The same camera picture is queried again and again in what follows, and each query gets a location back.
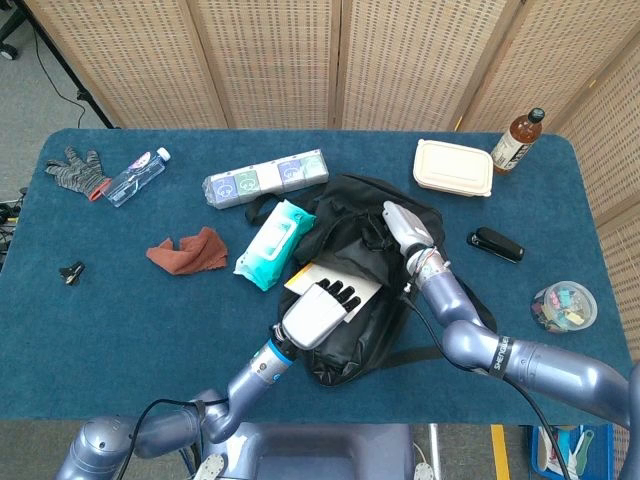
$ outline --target blue tablecloth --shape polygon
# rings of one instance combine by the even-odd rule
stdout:
[[[205,203],[209,174],[321,148],[332,175],[383,178],[444,216],[454,270],[493,311],[501,333],[599,358],[628,375],[630,357],[600,253],[575,154],[565,139],[545,135],[489,198],[419,188],[412,178],[418,139],[490,151],[493,133],[233,130],[63,130],[40,160],[6,266],[0,274],[0,416],[85,418],[138,414],[158,397],[191,398],[227,381],[267,338],[282,286],[260,292],[233,275],[233,264],[257,229],[243,207]],[[57,187],[45,161],[65,146],[95,148],[115,175],[161,145],[167,171],[119,209],[89,203]],[[204,225],[229,247],[230,266],[173,277],[146,249]],[[492,227],[526,248],[514,265],[469,247],[465,237]],[[80,283],[65,286],[58,268],[86,264]],[[598,302],[588,330],[554,335],[531,318],[529,303],[559,280],[587,286]],[[398,348],[430,343],[415,320]],[[552,423],[594,421],[540,399]],[[325,388],[294,365],[250,414],[255,421],[537,423],[525,401],[493,378],[458,371],[442,360],[374,372]]]

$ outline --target brown rag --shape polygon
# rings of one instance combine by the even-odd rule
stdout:
[[[147,250],[147,257],[172,275],[187,275],[227,266],[227,246],[209,227],[180,240],[180,250],[173,249],[171,238]]]

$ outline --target blue bin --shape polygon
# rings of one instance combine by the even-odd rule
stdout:
[[[587,465],[580,480],[613,480],[613,425],[584,425],[584,430],[593,430],[595,436],[589,446]],[[538,427],[531,429],[531,466],[533,471],[546,478],[563,480],[562,475],[550,470],[538,469]],[[571,451],[580,439],[580,428],[574,428],[569,434]]]

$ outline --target plastic bottle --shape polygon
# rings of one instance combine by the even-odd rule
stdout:
[[[111,180],[102,191],[114,207],[119,207],[133,197],[142,187],[165,169],[165,163],[171,155],[166,148],[160,147],[156,153],[146,152],[138,160]]]
[[[491,152],[493,170],[505,175],[526,155],[542,134],[544,110],[534,108],[527,115],[516,118]]]

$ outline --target glove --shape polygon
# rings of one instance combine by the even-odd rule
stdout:
[[[58,186],[84,193],[92,202],[97,200],[102,195],[100,189],[111,182],[109,177],[102,174],[98,154],[95,150],[89,150],[86,162],[78,157],[73,147],[65,148],[64,154],[69,163],[49,160],[45,172],[55,177]]]

